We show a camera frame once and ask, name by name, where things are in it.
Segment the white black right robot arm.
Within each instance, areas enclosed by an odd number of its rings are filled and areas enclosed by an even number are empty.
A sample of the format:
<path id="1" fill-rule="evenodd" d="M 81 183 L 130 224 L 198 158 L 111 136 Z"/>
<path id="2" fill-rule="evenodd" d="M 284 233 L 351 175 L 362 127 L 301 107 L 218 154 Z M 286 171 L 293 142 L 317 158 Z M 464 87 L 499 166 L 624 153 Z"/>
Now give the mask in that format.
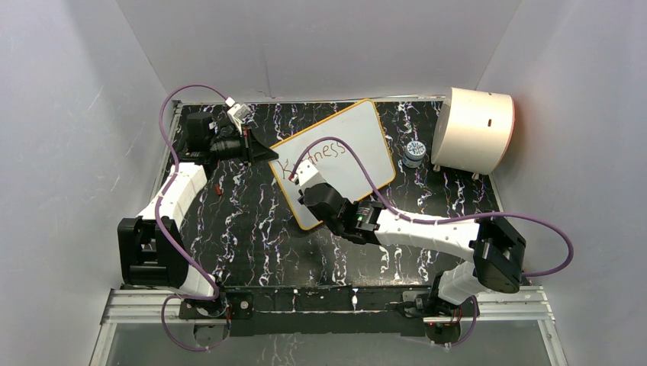
<path id="1" fill-rule="evenodd" d="M 463 259 L 433 282 L 430 307 L 448 316 L 470 296 L 520 289 L 526 240 L 503 217 L 457 223 L 407 212 L 377 201 L 352 202 L 327 183 L 300 189 L 299 203 L 336 236 L 355 244 L 406 245 Z"/>

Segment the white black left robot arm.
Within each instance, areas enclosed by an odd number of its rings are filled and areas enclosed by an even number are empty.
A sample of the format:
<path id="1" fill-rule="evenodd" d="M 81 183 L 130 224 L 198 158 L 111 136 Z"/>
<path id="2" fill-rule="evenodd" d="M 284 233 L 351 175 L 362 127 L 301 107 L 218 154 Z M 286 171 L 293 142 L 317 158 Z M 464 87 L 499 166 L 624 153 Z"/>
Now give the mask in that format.
<path id="1" fill-rule="evenodd" d="M 185 147 L 154 199 L 135 217 L 117 226 L 124 283 L 165 288 L 198 299 L 209 317 L 227 310 L 227 295 L 211 274 L 199 269 L 186 252 L 180 229 L 193 200 L 208 183 L 219 162 L 238 159 L 244 165 L 270 162 L 278 153 L 261 143 L 251 129 L 233 118 L 218 121 L 199 111 L 185 118 Z"/>

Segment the yellow framed whiteboard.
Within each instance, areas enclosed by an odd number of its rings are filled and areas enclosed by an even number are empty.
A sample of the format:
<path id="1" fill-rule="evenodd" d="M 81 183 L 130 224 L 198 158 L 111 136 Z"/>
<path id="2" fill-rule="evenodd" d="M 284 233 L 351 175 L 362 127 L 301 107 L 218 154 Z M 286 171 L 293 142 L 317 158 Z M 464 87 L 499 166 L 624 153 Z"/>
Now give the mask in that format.
<path id="1" fill-rule="evenodd" d="M 372 193 L 361 168 L 374 186 L 382 188 L 396 177 L 396 168 L 385 132 L 371 99 L 361 100 L 271 146 L 278 158 L 270 168 L 302 230 L 311 230 L 320 222 L 298 203 L 298 186 L 288 179 L 300 154 L 311 143 L 332 136 L 339 141 L 319 142 L 305 153 L 304 161 L 315 166 L 323 178 L 343 197 L 357 201 Z"/>

